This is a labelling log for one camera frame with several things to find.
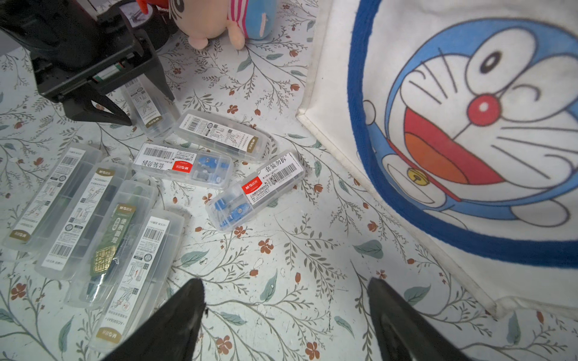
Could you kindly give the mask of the clear case blue parts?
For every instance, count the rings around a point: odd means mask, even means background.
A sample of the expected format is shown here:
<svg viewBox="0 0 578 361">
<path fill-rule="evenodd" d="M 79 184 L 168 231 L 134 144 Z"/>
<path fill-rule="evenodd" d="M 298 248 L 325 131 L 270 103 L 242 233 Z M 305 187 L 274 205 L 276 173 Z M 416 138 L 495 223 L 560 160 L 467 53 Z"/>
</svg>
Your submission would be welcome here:
<svg viewBox="0 0 578 361">
<path fill-rule="evenodd" d="M 215 190 L 229 186 L 233 168 L 225 154 L 155 143 L 143 144 L 132 163 L 134 171 L 150 177 Z"/>
<path fill-rule="evenodd" d="M 305 176 L 306 167 L 299 156 L 285 151 L 209 201 L 206 205 L 209 221 L 218 231 L 234 230 L 278 201 Z"/>
</svg>

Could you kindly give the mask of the clear pen case green label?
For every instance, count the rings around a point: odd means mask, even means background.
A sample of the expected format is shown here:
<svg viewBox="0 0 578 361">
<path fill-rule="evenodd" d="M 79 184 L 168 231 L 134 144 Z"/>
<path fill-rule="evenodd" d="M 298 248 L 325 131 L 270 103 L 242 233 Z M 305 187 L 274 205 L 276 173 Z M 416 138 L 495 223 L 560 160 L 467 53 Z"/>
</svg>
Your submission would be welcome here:
<svg viewBox="0 0 578 361">
<path fill-rule="evenodd" d="M 71 280 L 65 305 L 97 309 L 106 303 L 157 197 L 149 184 L 125 180 L 120 185 Z"/>
</svg>

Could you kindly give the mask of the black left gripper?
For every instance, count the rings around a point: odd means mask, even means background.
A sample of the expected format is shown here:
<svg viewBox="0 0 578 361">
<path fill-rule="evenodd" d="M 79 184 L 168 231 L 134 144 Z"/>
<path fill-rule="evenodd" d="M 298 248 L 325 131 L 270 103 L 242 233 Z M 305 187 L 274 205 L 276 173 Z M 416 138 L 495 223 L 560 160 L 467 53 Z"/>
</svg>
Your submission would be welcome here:
<svg viewBox="0 0 578 361">
<path fill-rule="evenodd" d="M 3 1 L 1 29 L 30 52 L 39 94 L 71 120 L 131 126 L 107 95 L 140 75 L 175 100 L 148 34 L 119 5 L 93 17 L 77 1 Z"/>
</svg>

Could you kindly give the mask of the pink boy plush doll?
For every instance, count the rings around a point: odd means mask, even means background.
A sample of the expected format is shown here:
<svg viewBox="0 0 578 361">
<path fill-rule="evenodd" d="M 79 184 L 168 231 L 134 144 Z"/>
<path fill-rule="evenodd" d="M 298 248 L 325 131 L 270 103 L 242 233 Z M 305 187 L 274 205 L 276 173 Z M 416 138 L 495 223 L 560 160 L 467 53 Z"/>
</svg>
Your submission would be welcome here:
<svg viewBox="0 0 578 361">
<path fill-rule="evenodd" d="M 263 40 L 271 33 L 277 7 L 276 0 L 172 0 L 169 13 L 192 48 L 201 51 L 227 33 L 240 51 L 246 40 Z"/>
</svg>

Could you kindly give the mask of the white Doraemon canvas bag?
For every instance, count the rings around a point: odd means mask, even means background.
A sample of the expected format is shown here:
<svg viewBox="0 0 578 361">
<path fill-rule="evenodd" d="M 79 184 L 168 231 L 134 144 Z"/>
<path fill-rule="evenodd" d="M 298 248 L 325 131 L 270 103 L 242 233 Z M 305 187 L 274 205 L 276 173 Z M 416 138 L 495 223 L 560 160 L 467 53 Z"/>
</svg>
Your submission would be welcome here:
<svg viewBox="0 0 578 361">
<path fill-rule="evenodd" d="M 324 1 L 297 116 L 491 314 L 576 318 L 575 1 Z"/>
</svg>

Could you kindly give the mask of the clear compass case gold label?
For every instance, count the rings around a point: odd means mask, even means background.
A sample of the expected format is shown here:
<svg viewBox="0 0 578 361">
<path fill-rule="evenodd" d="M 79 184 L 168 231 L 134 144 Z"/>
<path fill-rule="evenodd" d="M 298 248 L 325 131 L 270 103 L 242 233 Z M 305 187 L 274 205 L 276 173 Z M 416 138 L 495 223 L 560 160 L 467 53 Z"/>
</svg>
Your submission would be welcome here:
<svg viewBox="0 0 578 361">
<path fill-rule="evenodd" d="M 178 120 L 175 134 L 185 141 L 250 163 L 266 160 L 269 137 L 235 120 L 189 110 Z"/>
</svg>

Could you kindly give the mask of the red plush toy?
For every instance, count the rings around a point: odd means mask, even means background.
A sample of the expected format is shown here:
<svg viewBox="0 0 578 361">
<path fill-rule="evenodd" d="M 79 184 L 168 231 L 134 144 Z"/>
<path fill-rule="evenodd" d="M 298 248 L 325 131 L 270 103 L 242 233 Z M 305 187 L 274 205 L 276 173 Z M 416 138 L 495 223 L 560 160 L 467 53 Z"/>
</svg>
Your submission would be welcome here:
<svg viewBox="0 0 578 361">
<path fill-rule="evenodd" d="M 136 3 L 143 14 L 148 14 L 149 8 L 169 8 L 169 0 L 136 0 Z"/>
</svg>

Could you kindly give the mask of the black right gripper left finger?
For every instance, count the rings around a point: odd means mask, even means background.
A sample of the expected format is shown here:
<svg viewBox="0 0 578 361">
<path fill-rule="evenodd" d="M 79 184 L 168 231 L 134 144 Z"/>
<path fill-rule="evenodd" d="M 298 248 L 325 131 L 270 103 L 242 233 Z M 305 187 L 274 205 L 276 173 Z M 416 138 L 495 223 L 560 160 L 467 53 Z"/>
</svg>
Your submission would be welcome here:
<svg viewBox="0 0 578 361">
<path fill-rule="evenodd" d="M 191 360 L 205 310 L 203 282 L 192 278 L 105 359 Z"/>
</svg>

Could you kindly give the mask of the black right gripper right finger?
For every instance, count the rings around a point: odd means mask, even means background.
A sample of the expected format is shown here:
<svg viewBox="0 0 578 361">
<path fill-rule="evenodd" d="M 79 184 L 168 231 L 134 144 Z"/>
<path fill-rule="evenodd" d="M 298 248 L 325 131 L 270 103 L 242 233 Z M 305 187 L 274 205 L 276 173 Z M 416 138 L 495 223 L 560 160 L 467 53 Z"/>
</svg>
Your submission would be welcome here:
<svg viewBox="0 0 578 361">
<path fill-rule="evenodd" d="M 367 295 L 383 360 L 468 359 L 382 279 L 370 280 Z"/>
</svg>

